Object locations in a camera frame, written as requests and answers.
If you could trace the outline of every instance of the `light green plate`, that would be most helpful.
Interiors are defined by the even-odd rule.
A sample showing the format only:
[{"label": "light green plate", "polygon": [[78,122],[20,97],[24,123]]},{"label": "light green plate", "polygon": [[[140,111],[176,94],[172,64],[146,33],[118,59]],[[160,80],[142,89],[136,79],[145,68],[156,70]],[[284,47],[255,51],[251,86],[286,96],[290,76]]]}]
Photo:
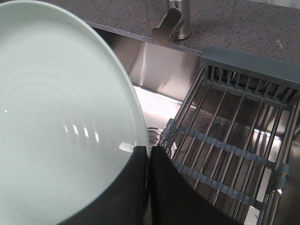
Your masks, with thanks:
[{"label": "light green plate", "polygon": [[0,223],[70,217],[137,145],[148,146],[143,114],[102,38],[48,3],[0,4]]}]

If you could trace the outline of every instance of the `faucet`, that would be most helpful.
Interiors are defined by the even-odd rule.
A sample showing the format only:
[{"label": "faucet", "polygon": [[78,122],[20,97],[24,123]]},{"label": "faucet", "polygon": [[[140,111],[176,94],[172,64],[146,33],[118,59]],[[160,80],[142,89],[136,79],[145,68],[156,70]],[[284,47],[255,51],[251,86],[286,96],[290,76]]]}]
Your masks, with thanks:
[{"label": "faucet", "polygon": [[154,41],[162,46],[168,46],[172,41],[187,39],[191,34],[190,1],[167,0],[168,12],[152,29]]}]

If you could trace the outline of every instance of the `quartz countertop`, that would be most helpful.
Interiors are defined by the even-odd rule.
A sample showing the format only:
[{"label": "quartz countertop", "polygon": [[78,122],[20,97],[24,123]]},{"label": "quartz countertop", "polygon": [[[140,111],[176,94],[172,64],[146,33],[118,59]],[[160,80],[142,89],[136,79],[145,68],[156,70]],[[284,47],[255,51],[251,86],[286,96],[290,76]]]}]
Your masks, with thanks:
[{"label": "quartz countertop", "polygon": [[[164,0],[45,0],[90,26],[153,43]],[[191,0],[191,37],[170,47],[201,54],[218,45],[300,66],[300,9],[248,0]]]}]

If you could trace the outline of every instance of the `metal rod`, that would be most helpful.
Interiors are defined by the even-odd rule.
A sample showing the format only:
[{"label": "metal rod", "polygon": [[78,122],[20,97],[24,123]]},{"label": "metal rod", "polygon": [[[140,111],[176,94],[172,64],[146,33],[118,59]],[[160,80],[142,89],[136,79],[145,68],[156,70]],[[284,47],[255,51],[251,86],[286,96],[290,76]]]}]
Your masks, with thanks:
[{"label": "metal rod", "polygon": [[283,138],[283,141],[281,142],[281,145],[280,145],[280,148],[279,148],[279,152],[278,152],[278,156],[277,156],[277,159],[276,159],[275,169],[278,169],[278,167],[282,164],[282,160],[283,160],[283,157],[285,155],[285,151],[287,151],[286,146],[287,146],[287,142],[288,142],[288,139],[289,139],[289,136],[290,136],[289,134],[291,132],[291,128],[292,128],[293,124],[296,123],[294,121],[294,116],[295,116],[295,111],[298,108],[299,108],[299,102],[298,102],[297,105],[295,105],[295,104],[293,105],[292,110],[290,112],[288,123],[287,123],[287,125],[285,127],[285,136]]},{"label": "metal rod", "polygon": [[[293,105],[292,110],[290,112],[289,121],[285,128],[286,135],[284,136],[284,139],[279,148],[275,169],[278,169],[278,167],[282,163],[285,163],[285,160],[288,157],[288,153],[290,151],[290,147],[293,139],[293,133],[296,127],[295,117],[298,116],[299,110],[300,110],[300,100],[298,100],[297,105]],[[277,191],[276,190],[272,191],[272,193],[270,194],[271,197],[266,202],[267,205],[266,211],[260,213],[259,218],[262,225],[266,225],[266,224],[271,225],[274,221],[274,217],[276,215],[277,207],[281,196],[281,195],[277,195],[275,192]]]},{"label": "metal rod", "polygon": [[[283,107],[280,106],[277,110],[277,114],[276,114],[276,118],[275,118],[275,121],[274,121],[274,124],[273,124],[273,128],[271,130],[270,137],[269,137],[269,140],[268,140],[268,144],[267,144],[266,150],[265,150],[264,155],[263,155],[264,158],[269,158],[271,148],[272,148],[275,136],[276,136],[276,131],[277,131],[277,128],[279,126],[282,111],[283,111]],[[246,173],[246,176],[245,176],[245,179],[244,179],[244,183],[243,183],[241,192],[244,192],[246,190],[246,187],[247,187],[248,182],[249,182],[249,178],[251,177],[251,174],[252,174],[253,166],[254,166],[254,162],[250,162],[250,165],[248,166],[247,173]],[[265,169],[265,167],[261,166],[260,171],[258,173],[258,181],[259,182],[256,183],[255,188],[254,188],[254,192],[253,192],[254,196],[256,195],[256,193],[259,189],[260,180],[263,176],[264,169]],[[234,209],[233,218],[237,217],[238,212],[240,210],[240,206],[241,206],[241,202],[237,202],[237,205]]]},{"label": "metal rod", "polygon": [[281,163],[276,162],[276,164],[278,163],[278,165],[276,165],[277,166],[276,168],[278,168],[282,163],[287,162],[287,159],[288,159],[288,156],[290,153],[290,149],[291,149],[291,145],[292,145],[292,141],[293,141],[293,137],[294,137],[294,133],[295,133],[295,129],[296,129],[296,123],[297,123],[297,117],[299,115],[299,111],[300,111],[300,99],[298,100],[295,113],[292,117],[292,125],[291,125],[291,129],[289,130],[289,133],[288,133],[287,143],[285,146],[285,152],[281,159]]},{"label": "metal rod", "polygon": [[264,217],[260,219],[260,225],[267,225],[267,222],[269,220],[269,214],[272,209],[272,202],[274,201],[275,197],[275,190],[273,190],[270,195],[268,196],[268,199],[266,201],[266,208],[264,210]]},{"label": "metal rod", "polygon": [[[237,110],[235,111],[235,114],[234,114],[234,116],[233,116],[233,119],[232,119],[232,121],[231,121],[231,123],[230,123],[230,125],[229,125],[228,131],[227,131],[227,133],[226,133],[226,135],[225,135],[225,137],[224,137],[224,139],[223,139],[224,142],[226,142],[226,141],[228,140],[229,134],[231,133],[232,128],[233,128],[233,126],[234,126],[234,124],[235,124],[235,120],[236,120],[237,114],[238,114],[238,112],[239,112],[239,110],[240,110],[240,106],[241,106],[241,103],[242,103],[244,97],[245,97],[245,94],[243,94],[243,96],[242,96],[241,99],[240,99],[240,103],[239,103],[239,105],[238,105],[238,108],[237,108]],[[209,159],[209,157],[210,157],[210,155],[211,155],[212,149],[213,149],[213,145],[210,145],[210,149],[209,149],[209,151],[207,152],[207,154],[206,154],[206,156],[205,156],[205,158],[204,158],[204,162],[203,162],[203,164],[202,164],[202,166],[201,166],[201,169],[200,169],[201,172],[202,172],[203,168],[205,167],[206,162],[207,162],[207,160]],[[216,161],[216,163],[215,163],[214,166],[213,166],[213,171],[210,173],[210,177],[213,177],[213,176],[214,176],[214,172],[215,172],[214,169],[215,169],[215,167],[218,165],[218,160],[219,160],[219,158],[220,158],[220,155],[221,155],[222,151],[223,151],[223,150],[220,149],[220,151],[219,151],[219,153],[218,153],[217,161]],[[199,154],[197,155],[197,157],[195,157],[193,164],[196,164],[196,161],[197,161],[197,159],[198,159],[198,157],[199,157]],[[199,184],[199,181],[197,180],[197,181],[195,182],[195,184],[193,185],[193,188],[196,189],[197,186],[198,186],[198,184]]]},{"label": "metal rod", "polygon": [[[213,125],[213,123],[214,123],[214,121],[215,121],[215,119],[216,119],[216,117],[217,117],[217,115],[218,115],[218,112],[219,112],[219,110],[220,110],[220,107],[221,107],[221,105],[222,105],[222,103],[223,103],[223,101],[224,101],[224,98],[225,98],[225,95],[226,95],[227,92],[228,92],[228,89],[225,89],[225,91],[223,92],[223,95],[222,95],[222,97],[221,97],[221,100],[219,101],[219,103],[218,103],[218,105],[217,105],[217,108],[216,108],[216,110],[215,110],[215,112],[214,112],[214,114],[213,114],[213,116],[212,116],[212,118],[211,118],[211,120],[210,120],[210,123],[209,123],[208,127],[206,128],[206,131],[205,131],[205,134],[206,134],[206,135],[208,135],[209,132],[210,132],[210,129],[211,129],[211,127],[212,127],[212,125]],[[182,160],[182,163],[183,163],[183,164],[185,163],[185,161],[186,161],[186,159],[187,159],[187,157],[188,157],[188,154],[189,154],[189,152],[190,152],[191,149],[192,149],[192,146],[193,146],[194,142],[195,142],[195,138],[192,139],[191,143],[190,143],[189,146],[188,146],[187,152],[186,152],[186,154],[184,155],[184,158],[183,158],[183,160]],[[202,149],[203,145],[204,145],[204,141],[201,142],[201,146],[200,146],[200,148],[198,148],[198,151],[197,151],[197,153],[196,153],[196,157],[194,158],[194,161],[198,159],[198,157],[199,157],[199,155],[200,155],[200,152],[201,152],[201,149]]]},{"label": "metal rod", "polygon": [[[253,118],[253,120],[252,120],[252,124],[251,124],[251,127],[250,127],[250,129],[249,129],[249,133],[248,133],[248,135],[247,135],[246,141],[245,141],[245,143],[244,143],[244,145],[243,145],[243,149],[245,149],[245,150],[248,149],[248,146],[249,146],[249,144],[250,144],[250,139],[251,139],[251,137],[252,137],[252,135],[253,135],[253,133],[254,133],[255,125],[256,125],[258,116],[259,116],[259,114],[260,114],[262,105],[263,105],[263,100],[261,99],[260,102],[259,102],[259,104],[258,104],[256,113],[255,113],[255,116],[254,116],[254,118]],[[239,175],[239,173],[240,173],[240,167],[241,167],[243,161],[244,161],[244,158],[240,157],[240,158],[239,158],[239,161],[238,161],[238,163],[237,163],[237,166],[235,166],[235,168],[237,168],[237,169],[235,170],[235,172],[234,172],[234,174],[233,174],[233,177],[232,177],[232,180],[231,180],[231,183],[230,183],[230,187],[231,187],[231,188],[232,188],[232,187],[235,185],[235,183],[236,183],[236,180],[237,180],[238,175]]]},{"label": "metal rod", "polygon": [[[234,116],[233,116],[233,119],[232,119],[232,121],[231,121],[231,124],[230,124],[230,126],[229,126],[229,128],[228,128],[228,131],[227,131],[226,137],[225,137],[225,139],[224,139],[224,142],[227,142],[227,140],[228,140],[228,138],[229,138],[229,135],[230,135],[230,133],[231,133],[232,130],[233,130],[233,126],[234,126],[234,124],[235,124],[236,118],[237,118],[237,116],[238,116],[238,114],[239,114],[239,111],[240,111],[240,109],[241,109],[241,106],[242,106],[242,103],[243,103],[243,101],[244,101],[244,98],[245,98],[245,94],[243,94],[242,97],[240,98],[239,105],[238,105],[238,107],[237,107],[237,109],[236,109],[236,111],[235,111],[235,114],[234,114]],[[217,160],[216,160],[216,162],[215,162],[215,164],[214,164],[214,168],[217,167],[217,166],[219,166],[219,161],[220,161],[220,157],[221,157],[222,153],[223,153],[223,149],[220,149],[220,152],[219,152],[219,154],[218,154]],[[223,173],[222,173],[222,175],[221,175],[221,180],[220,180],[220,182],[222,182],[222,183],[223,183],[223,181],[224,181],[224,179],[225,179],[225,177],[226,177],[226,174],[227,174],[229,165],[230,165],[230,163],[231,163],[232,157],[233,157],[233,153],[231,152],[230,155],[229,155],[229,158],[227,159],[227,162],[226,162],[226,164],[225,164],[224,171],[223,171]],[[212,205],[215,205],[215,204],[216,204],[217,198],[218,198],[218,196],[219,196],[219,193],[220,193],[220,191],[217,190],[216,193],[214,194],[214,197],[213,197],[213,200],[212,200]]]},{"label": "metal rod", "polygon": [[[189,123],[188,123],[188,127],[189,127],[189,128],[193,125],[195,119],[197,118],[197,115],[198,115],[198,113],[199,113],[199,111],[200,111],[200,109],[201,109],[201,107],[202,107],[202,105],[203,105],[203,103],[204,103],[204,101],[205,101],[205,99],[206,99],[206,96],[207,96],[207,94],[208,94],[208,91],[209,91],[210,87],[211,87],[211,84],[209,84],[209,85],[207,86],[207,88],[206,88],[204,94],[202,95],[202,98],[201,98],[201,100],[199,101],[199,104],[198,104],[198,106],[197,106],[197,108],[196,108],[196,110],[195,110],[195,112],[194,112],[194,114],[193,114],[191,120],[190,120]],[[188,136],[187,134],[184,134],[184,135],[183,135],[182,139],[180,140],[180,142],[179,142],[179,144],[178,144],[178,147],[177,147],[178,149],[181,149],[182,145],[184,144],[184,142],[185,142],[186,139],[187,139],[187,136]],[[179,152],[179,151],[175,152],[175,155],[174,155],[175,158],[177,157],[178,152]]]},{"label": "metal rod", "polygon": [[183,100],[181,107],[178,110],[178,112],[174,118],[177,121],[177,123],[179,123],[179,124],[181,124],[183,118],[186,116],[187,110],[191,107],[194,97],[204,80],[204,78],[202,76],[203,72],[204,72],[204,68],[201,68],[198,76],[196,77],[195,81],[193,82],[190,90],[187,93],[186,98]]},{"label": "metal rod", "polygon": [[272,205],[272,209],[270,212],[270,216],[269,216],[269,225],[272,225],[274,223],[275,220],[275,216],[276,216],[276,212],[279,206],[279,201],[281,199],[281,195],[282,195],[282,189],[278,188],[274,194],[274,201],[273,201],[273,205]]}]

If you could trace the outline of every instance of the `sink basin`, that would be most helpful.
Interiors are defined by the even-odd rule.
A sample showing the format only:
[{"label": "sink basin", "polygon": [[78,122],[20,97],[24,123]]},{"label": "sink basin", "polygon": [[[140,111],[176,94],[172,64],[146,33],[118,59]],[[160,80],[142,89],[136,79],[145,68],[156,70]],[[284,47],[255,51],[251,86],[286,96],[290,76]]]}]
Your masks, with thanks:
[{"label": "sink basin", "polygon": [[[170,118],[175,118],[180,109],[182,102],[194,84],[194,80],[201,73],[200,56],[192,55],[185,52],[168,49],[162,46],[154,45],[147,42],[131,39],[128,37],[113,34],[107,31],[96,30],[104,40],[110,45],[115,54],[120,59],[126,69],[140,100],[142,110],[145,116],[146,124],[149,129],[150,142],[155,145],[159,141],[159,135],[166,127]],[[202,101],[201,108],[193,118],[193,113],[197,109],[197,105]],[[211,118],[214,117],[214,122],[210,125]],[[257,118],[253,124],[253,119],[256,112]],[[259,102],[251,99],[242,99],[238,96],[226,92],[225,94],[215,88],[210,88],[204,82],[200,85],[199,91],[196,94],[193,102],[191,102],[188,113],[186,113],[183,124],[193,121],[192,126],[197,127],[201,132],[208,132],[209,135],[225,139],[231,145],[243,148],[244,143],[241,140],[246,140],[249,130],[253,130],[247,145],[249,148],[263,152],[267,148],[268,140],[272,136],[272,126],[276,121],[278,109],[272,106],[260,105]],[[270,150],[270,161],[275,161],[283,140],[285,128],[289,124],[289,111],[283,109],[278,118],[278,127],[274,132],[274,141]],[[299,151],[300,138],[294,137],[288,164],[291,166],[291,175],[288,178],[286,189],[284,190],[274,224],[299,224],[300,218],[296,213],[296,209],[300,205],[300,197],[296,194],[300,188],[300,170],[299,170]],[[202,153],[196,154],[196,150],[191,148],[191,154],[187,156],[186,152],[176,152],[175,142],[172,146],[169,156],[176,161],[183,162],[185,165],[193,165],[197,171],[201,170],[201,163],[204,163],[205,152],[209,151],[209,145],[202,146]],[[209,160],[206,162],[207,171],[211,171],[209,162],[217,157],[212,152]],[[225,164],[229,155],[224,155],[220,164]],[[241,174],[247,174],[247,167],[241,169]],[[229,166],[231,176],[234,174],[234,166]],[[211,203],[235,218],[237,221],[255,225],[259,216],[259,210],[254,207],[249,207],[245,204],[240,204],[239,212],[236,213],[233,204],[237,204],[237,200],[232,200],[223,195],[219,195],[219,199],[215,201],[211,195],[211,190],[205,185],[195,184],[195,180],[183,174],[187,182],[194,189],[206,198]],[[245,191],[248,195],[254,195],[259,201],[263,201],[266,186],[270,177],[270,170],[266,169],[261,178],[250,179],[250,183],[246,185]],[[235,187],[243,186],[243,180],[236,180]]]}]

